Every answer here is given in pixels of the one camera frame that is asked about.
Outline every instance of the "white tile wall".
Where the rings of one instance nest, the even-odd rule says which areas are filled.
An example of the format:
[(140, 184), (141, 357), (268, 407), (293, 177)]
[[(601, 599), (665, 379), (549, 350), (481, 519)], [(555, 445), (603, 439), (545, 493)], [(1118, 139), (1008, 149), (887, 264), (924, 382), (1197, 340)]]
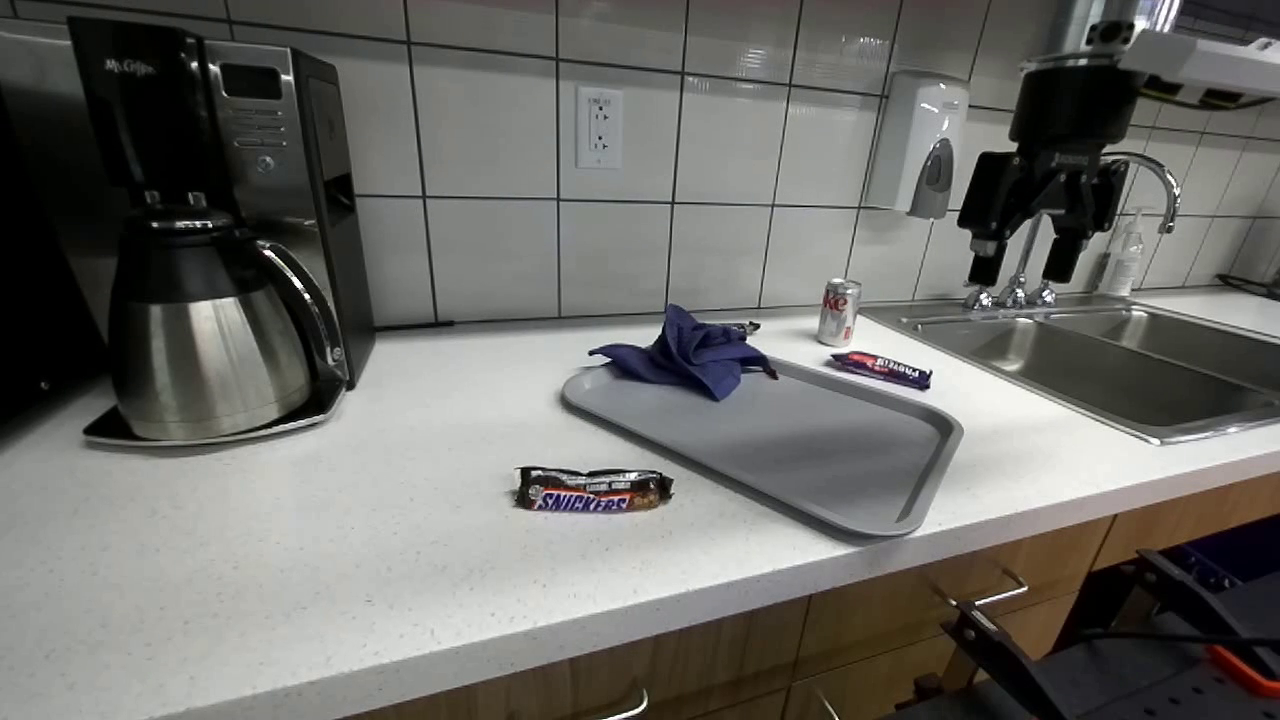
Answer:
[(562, 313), (660, 311), (669, 233), (671, 205), (561, 202)]
[[(375, 311), (399, 324), (815, 304), (841, 273), (867, 301), (959, 297), (970, 255), (955, 211), (859, 209), (884, 81), (896, 68), (970, 81), (959, 209), (978, 154), (1014, 147), (1018, 65), (1055, 3), (18, 0), (15, 13), (122, 13), (334, 63)], [(623, 94), (621, 169), (576, 168), (579, 86)], [(1144, 287), (1280, 265), (1280, 104), (1142, 100), (1116, 149), (1184, 183), (1178, 229), (1161, 236), (1164, 191), (1130, 173), (1124, 208), (1153, 209)], [(1061, 292), (1085, 287), (1108, 240)]]
[(774, 208), (762, 305), (812, 305), (844, 275), (858, 210)]

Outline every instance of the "aluminum can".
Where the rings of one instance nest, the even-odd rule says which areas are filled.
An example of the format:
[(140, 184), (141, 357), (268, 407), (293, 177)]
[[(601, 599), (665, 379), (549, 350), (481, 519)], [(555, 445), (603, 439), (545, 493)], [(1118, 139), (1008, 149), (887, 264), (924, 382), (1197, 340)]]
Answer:
[(845, 347), (854, 337), (854, 319), (863, 286), (845, 278), (832, 278), (822, 291), (822, 314), (818, 316), (818, 342)]

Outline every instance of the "sink basin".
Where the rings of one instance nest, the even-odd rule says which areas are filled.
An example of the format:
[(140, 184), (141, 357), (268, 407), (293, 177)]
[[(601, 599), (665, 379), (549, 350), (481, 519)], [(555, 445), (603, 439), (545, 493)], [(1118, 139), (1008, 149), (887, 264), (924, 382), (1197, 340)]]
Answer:
[(1280, 345), (1119, 301), (863, 313), (1155, 445), (1280, 421)]

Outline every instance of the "carafe handle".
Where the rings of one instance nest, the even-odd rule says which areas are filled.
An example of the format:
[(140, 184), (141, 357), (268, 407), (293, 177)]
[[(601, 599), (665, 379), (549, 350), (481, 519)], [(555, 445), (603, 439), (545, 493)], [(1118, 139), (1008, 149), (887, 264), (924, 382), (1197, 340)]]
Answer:
[(255, 240), (255, 247), (266, 259), (268, 266), (279, 281), (289, 286), (296, 301), (298, 319), (306, 327), (307, 342), (316, 360), (338, 379), (347, 382), (347, 354), (342, 348), (338, 318), (329, 306), (320, 284), (306, 266), (279, 242)]

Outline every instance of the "speckled countertop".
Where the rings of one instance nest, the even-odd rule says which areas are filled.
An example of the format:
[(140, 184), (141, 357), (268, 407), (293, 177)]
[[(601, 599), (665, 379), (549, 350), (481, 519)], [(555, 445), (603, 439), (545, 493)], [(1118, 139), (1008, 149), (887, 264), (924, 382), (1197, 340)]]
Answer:
[[(1244, 295), (1147, 300), (1280, 334)], [(814, 318), (760, 314), (756, 345), (819, 364)], [(268, 442), (87, 447), (106, 387), (0, 441), (0, 717), (333, 717), (1280, 470), (1280, 427), (1153, 447), (861, 319), (936, 372), (888, 389), (965, 437), (924, 527), (850, 543), (561, 406), (588, 348), (657, 327), (383, 334), (332, 423)], [(658, 468), (676, 498), (521, 511), (521, 464)]]

